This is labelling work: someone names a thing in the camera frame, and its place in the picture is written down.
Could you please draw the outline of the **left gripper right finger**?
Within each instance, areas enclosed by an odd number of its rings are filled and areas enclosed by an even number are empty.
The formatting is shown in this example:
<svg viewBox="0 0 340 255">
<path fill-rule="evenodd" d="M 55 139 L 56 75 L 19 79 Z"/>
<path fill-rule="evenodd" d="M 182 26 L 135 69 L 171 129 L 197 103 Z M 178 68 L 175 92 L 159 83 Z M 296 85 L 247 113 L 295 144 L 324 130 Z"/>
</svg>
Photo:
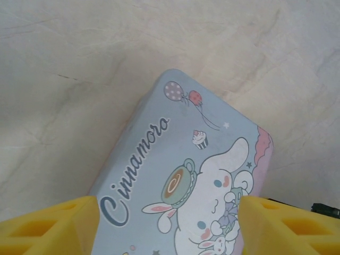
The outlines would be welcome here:
<svg viewBox="0 0 340 255">
<path fill-rule="evenodd" d="M 245 255 L 340 255 L 340 219 L 254 196 L 238 217 Z"/>
</svg>

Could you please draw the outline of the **blue cartoon tin box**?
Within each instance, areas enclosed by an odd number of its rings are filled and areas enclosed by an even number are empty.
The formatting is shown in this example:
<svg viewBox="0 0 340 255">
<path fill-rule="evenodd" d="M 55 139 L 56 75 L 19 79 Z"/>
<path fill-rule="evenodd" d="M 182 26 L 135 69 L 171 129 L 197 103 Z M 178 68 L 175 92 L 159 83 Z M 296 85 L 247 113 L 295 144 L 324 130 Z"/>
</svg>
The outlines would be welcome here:
<svg viewBox="0 0 340 255">
<path fill-rule="evenodd" d="M 179 70 L 140 101 L 90 194 L 91 255 L 241 255 L 237 215 L 262 188 L 269 133 Z"/>
</svg>

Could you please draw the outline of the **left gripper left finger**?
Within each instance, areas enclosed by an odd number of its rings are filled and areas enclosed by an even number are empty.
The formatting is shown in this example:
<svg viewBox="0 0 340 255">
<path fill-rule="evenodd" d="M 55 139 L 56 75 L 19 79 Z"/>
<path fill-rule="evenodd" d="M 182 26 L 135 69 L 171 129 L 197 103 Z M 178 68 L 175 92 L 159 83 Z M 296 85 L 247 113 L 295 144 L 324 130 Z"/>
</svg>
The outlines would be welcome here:
<svg viewBox="0 0 340 255">
<path fill-rule="evenodd" d="M 99 224 L 95 196 L 0 222 L 0 255 L 91 255 Z"/>
</svg>

